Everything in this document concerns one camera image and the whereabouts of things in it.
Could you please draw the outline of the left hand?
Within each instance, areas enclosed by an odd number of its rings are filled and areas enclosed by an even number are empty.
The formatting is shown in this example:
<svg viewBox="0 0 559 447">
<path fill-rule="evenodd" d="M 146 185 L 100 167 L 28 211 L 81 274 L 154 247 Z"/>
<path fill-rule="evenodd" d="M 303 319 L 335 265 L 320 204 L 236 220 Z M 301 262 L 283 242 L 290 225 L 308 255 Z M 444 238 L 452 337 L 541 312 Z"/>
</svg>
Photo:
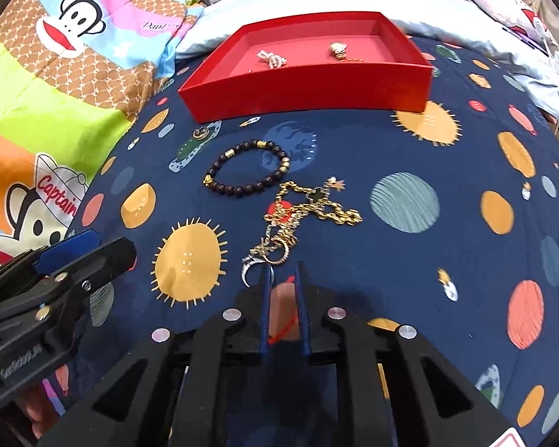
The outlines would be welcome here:
<svg viewBox="0 0 559 447">
<path fill-rule="evenodd" d="M 18 405 L 32 423 L 32 432 L 40 439 L 60 420 L 42 383 L 34 383 L 18 396 Z"/>
</svg>

